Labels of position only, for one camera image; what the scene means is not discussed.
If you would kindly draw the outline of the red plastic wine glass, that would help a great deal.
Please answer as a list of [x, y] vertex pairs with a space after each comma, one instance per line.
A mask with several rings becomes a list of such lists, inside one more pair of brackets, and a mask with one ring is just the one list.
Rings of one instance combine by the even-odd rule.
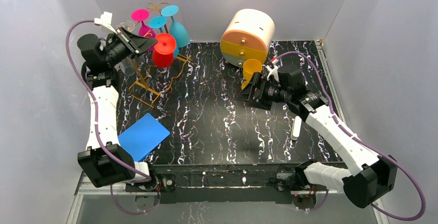
[[177, 48], [174, 37], [168, 33], [156, 35], [157, 43], [154, 45], [152, 61], [158, 68], [168, 68], [174, 60], [174, 51]]

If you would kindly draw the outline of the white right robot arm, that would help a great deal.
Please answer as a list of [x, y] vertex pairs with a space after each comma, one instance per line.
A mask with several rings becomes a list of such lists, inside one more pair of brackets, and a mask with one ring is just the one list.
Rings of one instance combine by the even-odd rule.
[[323, 136], [347, 166], [343, 169], [309, 160], [295, 168], [296, 185], [338, 190], [362, 209], [393, 190], [396, 165], [346, 134], [335, 123], [328, 99], [321, 92], [309, 90], [299, 69], [280, 69], [277, 77], [256, 72], [235, 100], [264, 110], [270, 110], [274, 102], [287, 104], [292, 113]]

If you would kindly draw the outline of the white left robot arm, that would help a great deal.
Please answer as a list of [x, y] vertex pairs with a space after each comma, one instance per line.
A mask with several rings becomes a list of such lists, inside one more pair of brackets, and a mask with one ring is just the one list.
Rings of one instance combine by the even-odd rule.
[[119, 143], [119, 76], [115, 66], [124, 59], [145, 54], [157, 42], [156, 38], [136, 35], [126, 28], [116, 29], [105, 39], [85, 34], [77, 41], [85, 60], [81, 80], [88, 91], [91, 110], [88, 142], [85, 151], [78, 153], [77, 161], [97, 188], [152, 180], [148, 164], [136, 162]]

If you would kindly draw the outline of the yellow plastic wine glass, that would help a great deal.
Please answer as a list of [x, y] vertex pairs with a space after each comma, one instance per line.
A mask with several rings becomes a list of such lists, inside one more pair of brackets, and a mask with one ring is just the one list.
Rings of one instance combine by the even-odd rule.
[[251, 80], [254, 73], [260, 73], [262, 71], [262, 64], [257, 59], [248, 59], [243, 64], [243, 76], [244, 82], [242, 83], [241, 89], [244, 89], [249, 81]]

